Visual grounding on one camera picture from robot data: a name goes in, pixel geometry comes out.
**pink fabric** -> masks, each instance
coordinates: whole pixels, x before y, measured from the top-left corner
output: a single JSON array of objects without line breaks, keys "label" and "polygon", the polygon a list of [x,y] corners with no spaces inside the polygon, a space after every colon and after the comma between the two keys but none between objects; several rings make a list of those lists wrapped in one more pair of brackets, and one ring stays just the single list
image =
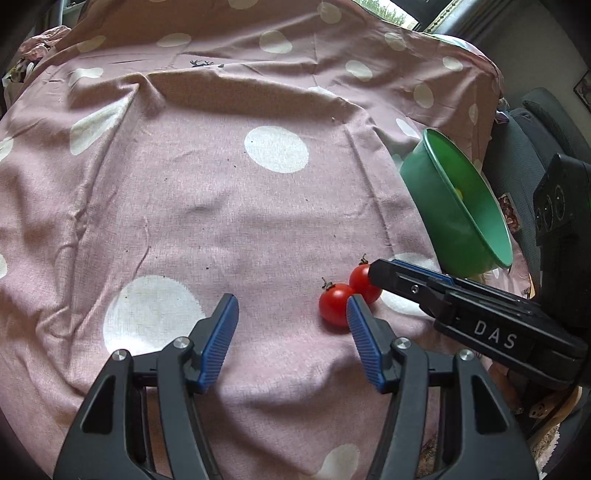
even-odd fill
[{"label": "pink fabric", "polygon": [[[231,292],[199,399],[225,479],[365,478],[389,398],[319,319],[321,277],[438,268],[397,163],[425,126],[482,159],[499,93],[489,60],[350,0],[95,1],[0,122],[0,407],[34,459],[53,470],[109,351],[161,348]],[[375,313],[457,349],[399,297]]]},{"label": "pink fabric", "polygon": [[35,35],[25,40],[18,48],[18,51],[24,59],[31,61],[41,60],[49,53],[49,49],[70,31],[70,27],[65,25],[50,28],[41,35]]}]

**cherry tomato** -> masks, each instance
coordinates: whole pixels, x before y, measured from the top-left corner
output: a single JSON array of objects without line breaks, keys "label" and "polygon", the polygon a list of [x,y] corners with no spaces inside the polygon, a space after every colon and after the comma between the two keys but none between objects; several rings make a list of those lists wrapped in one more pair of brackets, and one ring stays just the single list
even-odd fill
[{"label": "cherry tomato", "polygon": [[349,285],[355,293],[361,293],[365,303],[371,305],[382,294],[382,289],[374,287],[368,278],[369,262],[365,259],[365,255],[361,258],[359,265],[351,272],[349,277]]},{"label": "cherry tomato", "polygon": [[355,292],[346,283],[332,283],[324,280],[324,292],[318,300],[321,317],[331,325],[349,327],[347,323],[347,300]]}]

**white polka dot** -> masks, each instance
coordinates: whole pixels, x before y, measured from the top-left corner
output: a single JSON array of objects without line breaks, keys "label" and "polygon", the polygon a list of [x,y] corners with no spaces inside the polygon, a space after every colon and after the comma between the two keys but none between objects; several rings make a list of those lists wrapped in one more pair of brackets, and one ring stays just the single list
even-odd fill
[{"label": "white polka dot", "polygon": [[259,38],[259,46],[269,53],[291,52],[291,42],[279,30],[269,30]]},{"label": "white polka dot", "polygon": [[393,50],[404,51],[407,48],[404,37],[400,33],[387,32],[384,34],[384,38],[386,39],[386,43]]},{"label": "white polka dot", "polygon": [[187,336],[205,318],[189,289],[161,275],[139,277],[111,301],[103,337],[109,352],[125,348],[132,355],[155,352],[178,336]]},{"label": "white polka dot", "polygon": [[191,35],[187,35],[186,33],[171,33],[170,35],[166,35],[165,37],[162,37],[160,40],[158,40],[156,45],[159,47],[168,48],[179,47],[190,42]]},{"label": "white polka dot", "polygon": [[464,69],[462,62],[454,57],[443,57],[443,64],[445,65],[445,68],[453,70],[454,72],[461,72]]},{"label": "white polka dot", "polygon": [[338,23],[342,17],[339,7],[328,2],[321,2],[318,5],[318,13],[322,21],[328,24]]},{"label": "white polka dot", "polygon": [[8,154],[12,151],[14,146],[14,139],[12,137],[6,137],[0,142],[0,161],[4,160]]},{"label": "white polka dot", "polygon": [[322,88],[322,87],[310,87],[310,88],[308,88],[308,90],[311,91],[311,92],[322,93],[324,95],[328,95],[328,96],[331,96],[331,97],[338,96],[338,95],[335,95],[330,90],[327,90],[327,89]]},{"label": "white polka dot", "polygon": [[403,134],[408,135],[409,137],[413,137],[413,138],[421,138],[421,136],[415,131],[415,129],[413,127],[411,127],[408,123],[406,123],[404,120],[402,120],[401,118],[397,118],[396,123],[398,124],[398,127],[400,128],[400,130],[402,130]]},{"label": "white polka dot", "polygon": [[308,164],[308,147],[285,128],[257,127],[248,132],[244,148],[261,167],[277,173],[295,173]]},{"label": "white polka dot", "polygon": [[400,170],[400,167],[402,167],[403,162],[402,157],[395,153],[394,155],[392,155],[392,160],[394,160],[394,166],[396,166],[396,168]]},{"label": "white polka dot", "polygon": [[4,259],[2,254],[0,254],[0,278],[5,277],[7,273],[8,264],[6,263],[6,260]]},{"label": "white polka dot", "polygon": [[228,0],[230,7],[235,8],[236,10],[246,10],[247,8],[256,5],[257,2],[258,0]]},{"label": "white polka dot", "polygon": [[87,53],[89,51],[96,50],[97,48],[99,48],[106,39],[107,37],[105,37],[104,35],[97,35],[96,37],[91,38],[90,40],[86,40],[76,44],[76,47],[78,48],[78,51],[80,53]]},{"label": "white polka dot", "polygon": [[71,87],[83,77],[97,79],[100,78],[101,75],[103,75],[103,69],[100,67],[96,67],[94,69],[76,69],[72,72],[72,75],[70,75],[70,81],[68,82],[68,85]]},{"label": "white polka dot", "polygon": [[478,123],[478,105],[477,104],[474,103],[468,109],[468,116],[470,117],[470,120],[472,121],[472,123],[474,125],[476,125]]},{"label": "white polka dot", "polygon": [[[403,262],[412,263],[413,265],[417,265],[419,267],[428,268],[429,270],[433,270],[435,272],[441,272],[437,262],[421,254],[405,252],[394,255],[394,258],[396,260],[402,260]],[[420,309],[417,303],[395,295],[394,293],[390,293],[389,291],[384,290],[380,296],[380,299],[386,304],[387,307],[395,312],[402,313],[404,315],[427,317],[427,315]]]},{"label": "white polka dot", "polygon": [[300,480],[351,480],[359,465],[359,449],[348,443],[332,450],[322,468],[312,476],[300,474]]},{"label": "white polka dot", "polygon": [[349,60],[345,64],[345,68],[347,69],[347,72],[357,77],[362,82],[368,82],[374,76],[367,65],[357,60]]},{"label": "white polka dot", "polygon": [[123,118],[129,99],[122,98],[78,120],[70,130],[70,152],[79,155]]},{"label": "white polka dot", "polygon": [[431,108],[434,102],[433,92],[427,85],[421,83],[414,89],[414,100],[423,108]]}]

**gray chair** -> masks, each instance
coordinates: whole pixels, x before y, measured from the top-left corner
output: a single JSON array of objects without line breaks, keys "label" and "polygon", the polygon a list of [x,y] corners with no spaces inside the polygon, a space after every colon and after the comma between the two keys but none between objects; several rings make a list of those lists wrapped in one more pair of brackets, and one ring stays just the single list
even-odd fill
[{"label": "gray chair", "polygon": [[552,157],[564,153],[591,163],[591,148],[556,97],[536,88],[522,98],[523,108],[508,113],[509,123],[494,125],[483,172],[499,197],[510,194],[521,221],[514,235],[534,287],[540,288],[540,249],[535,244],[533,193]]}]

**green plastic bowl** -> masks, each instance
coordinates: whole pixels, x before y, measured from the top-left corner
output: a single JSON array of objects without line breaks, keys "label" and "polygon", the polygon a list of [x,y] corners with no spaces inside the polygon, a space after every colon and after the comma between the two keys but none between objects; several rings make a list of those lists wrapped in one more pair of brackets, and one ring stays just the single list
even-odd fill
[{"label": "green plastic bowl", "polygon": [[445,135],[424,130],[400,175],[446,273],[471,277],[511,266],[513,250],[501,208],[474,166]]}]

